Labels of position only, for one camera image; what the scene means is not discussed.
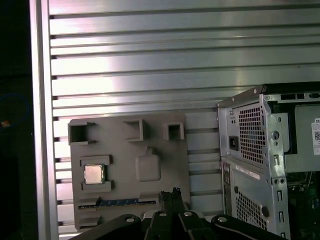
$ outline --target computer tower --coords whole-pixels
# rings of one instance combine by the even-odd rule
[[[217,107],[225,213],[320,239],[320,82],[264,84]]]

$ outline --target barcode sticker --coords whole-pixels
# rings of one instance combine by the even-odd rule
[[[260,176],[258,174],[254,173],[252,171],[249,171],[248,169],[245,169],[245,168],[240,167],[240,166],[235,166],[235,169],[237,169],[240,172],[243,172],[244,174],[249,175],[250,177],[253,177],[255,179],[260,180]]]
[[[313,141],[313,152],[314,155],[320,155],[320,118],[316,118],[312,127],[312,141]]]

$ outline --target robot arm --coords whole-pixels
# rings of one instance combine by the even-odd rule
[[[196,212],[186,210],[179,188],[161,192],[162,209],[152,218],[121,215],[72,240],[283,240],[282,237],[228,215],[218,215],[211,222]]]

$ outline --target perforated metal panel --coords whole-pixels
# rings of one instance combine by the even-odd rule
[[[265,131],[261,128],[263,115],[254,105],[239,111],[240,150],[244,159],[264,164],[262,147],[266,145]]]
[[[261,207],[241,192],[236,196],[236,214],[238,219],[267,230],[267,222],[261,216]]]

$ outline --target bolt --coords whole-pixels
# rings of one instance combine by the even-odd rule
[[[219,221],[220,223],[225,223],[225,222],[228,221],[228,220],[227,220],[225,217],[221,216],[221,217],[218,218],[218,221]]]
[[[134,222],[135,220],[132,218],[132,217],[129,217],[129,218],[127,218],[126,219],[126,222],[127,223],[132,223],[132,222]]]
[[[192,215],[192,212],[186,211],[183,215],[186,217],[190,217]]]

